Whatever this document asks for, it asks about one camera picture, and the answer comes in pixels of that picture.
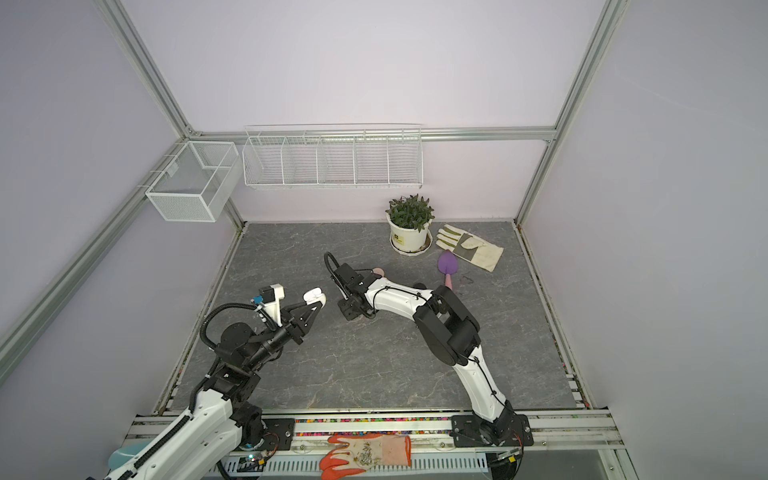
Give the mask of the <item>potted green plant white pot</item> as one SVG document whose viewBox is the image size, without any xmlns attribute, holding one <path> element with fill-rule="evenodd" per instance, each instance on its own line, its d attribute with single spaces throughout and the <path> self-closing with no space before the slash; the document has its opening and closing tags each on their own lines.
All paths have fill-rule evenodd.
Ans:
<svg viewBox="0 0 768 480">
<path fill-rule="evenodd" d="M 403 254 L 417 254 L 425 249 L 429 226 L 434 220 L 430 200 L 420 194 L 391 199 L 386 209 L 393 247 Z"/>
</svg>

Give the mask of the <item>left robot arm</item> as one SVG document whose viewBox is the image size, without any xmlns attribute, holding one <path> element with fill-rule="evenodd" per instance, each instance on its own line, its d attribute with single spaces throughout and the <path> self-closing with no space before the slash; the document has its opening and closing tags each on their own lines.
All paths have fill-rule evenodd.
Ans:
<svg viewBox="0 0 768 480">
<path fill-rule="evenodd" d="M 142 450 L 111 470 L 108 479 L 201 479 L 240 447 L 273 452 L 290 445 L 291 427 L 269 427 L 262 409 L 249 402 L 258 371 L 290 341 L 300 344 L 326 303 L 314 297 L 282 308 L 282 325 L 257 334 L 245 323 L 230 325 L 214 347 L 216 361 L 188 407 Z"/>
</svg>

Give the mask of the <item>beige gardening glove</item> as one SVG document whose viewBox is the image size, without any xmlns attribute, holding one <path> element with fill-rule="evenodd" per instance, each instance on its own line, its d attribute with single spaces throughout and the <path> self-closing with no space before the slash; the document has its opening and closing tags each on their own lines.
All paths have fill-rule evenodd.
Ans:
<svg viewBox="0 0 768 480">
<path fill-rule="evenodd" d="M 437 245 L 478 268 L 493 272 L 504 249 L 466 230 L 445 224 L 437 232 Z"/>
</svg>

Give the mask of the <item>red white work glove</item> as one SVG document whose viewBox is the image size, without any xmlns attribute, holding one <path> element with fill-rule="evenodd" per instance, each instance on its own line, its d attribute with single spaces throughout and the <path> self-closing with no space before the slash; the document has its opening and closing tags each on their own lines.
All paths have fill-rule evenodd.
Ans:
<svg viewBox="0 0 768 480">
<path fill-rule="evenodd" d="M 412 464 L 412 442 L 407 435 L 334 435 L 328 443 L 333 449 L 319 463 L 323 480 L 359 475 L 381 466 Z"/>
</svg>

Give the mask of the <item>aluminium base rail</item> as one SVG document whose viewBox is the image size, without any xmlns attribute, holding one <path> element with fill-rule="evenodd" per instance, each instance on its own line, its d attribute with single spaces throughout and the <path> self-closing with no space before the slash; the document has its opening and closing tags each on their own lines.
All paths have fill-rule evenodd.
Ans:
<svg viewBox="0 0 768 480">
<path fill-rule="evenodd" d="M 460 429 L 452 418 L 458 411 L 278 413 L 268 419 L 293 420 L 291 446 L 296 453 L 317 447 L 335 434 L 383 433 L 408 435 L 427 451 L 455 447 Z M 626 445 L 607 410 L 528 410 L 534 450 L 624 449 Z"/>
</svg>

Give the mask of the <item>white mesh box basket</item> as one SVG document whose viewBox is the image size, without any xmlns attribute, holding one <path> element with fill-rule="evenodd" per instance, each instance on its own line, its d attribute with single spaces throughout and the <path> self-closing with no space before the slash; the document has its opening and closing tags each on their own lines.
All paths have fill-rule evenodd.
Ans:
<svg viewBox="0 0 768 480">
<path fill-rule="evenodd" d="M 146 197 L 168 222 L 214 223 L 242 174 L 235 143 L 187 141 L 149 185 Z"/>
</svg>

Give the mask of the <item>white earbud charging case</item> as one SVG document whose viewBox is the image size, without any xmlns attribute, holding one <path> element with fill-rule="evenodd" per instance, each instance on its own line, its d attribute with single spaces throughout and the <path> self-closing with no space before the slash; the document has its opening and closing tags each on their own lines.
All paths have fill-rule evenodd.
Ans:
<svg viewBox="0 0 768 480">
<path fill-rule="evenodd" d="M 307 305 L 311 305 L 314 303 L 321 303 L 322 305 L 325 305 L 326 295 L 323 293 L 321 288 L 314 288 L 310 291 L 307 291 L 303 295 L 303 300 Z"/>
</svg>

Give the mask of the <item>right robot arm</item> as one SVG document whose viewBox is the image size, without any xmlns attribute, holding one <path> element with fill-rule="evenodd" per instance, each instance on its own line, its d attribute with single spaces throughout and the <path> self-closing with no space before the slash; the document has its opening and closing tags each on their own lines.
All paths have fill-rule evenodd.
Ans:
<svg viewBox="0 0 768 480">
<path fill-rule="evenodd" d="M 471 402 L 469 414 L 451 417 L 457 447 L 523 449 L 534 444 L 528 417 L 514 410 L 489 371 L 478 321 L 449 287 L 400 285 L 372 269 L 340 264 L 330 252 L 323 260 L 342 293 L 338 306 L 347 320 L 373 318 L 379 312 L 410 319 L 431 353 L 456 372 Z"/>
</svg>

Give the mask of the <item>teal plastic scoop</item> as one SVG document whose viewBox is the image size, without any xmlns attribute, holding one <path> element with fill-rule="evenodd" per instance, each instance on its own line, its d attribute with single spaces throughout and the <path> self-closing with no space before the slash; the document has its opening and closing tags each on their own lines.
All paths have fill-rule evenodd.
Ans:
<svg viewBox="0 0 768 480">
<path fill-rule="evenodd" d="M 108 459 L 109 471 L 122 467 L 126 462 L 140 454 L 149 444 L 150 441 L 137 442 L 115 450 Z"/>
</svg>

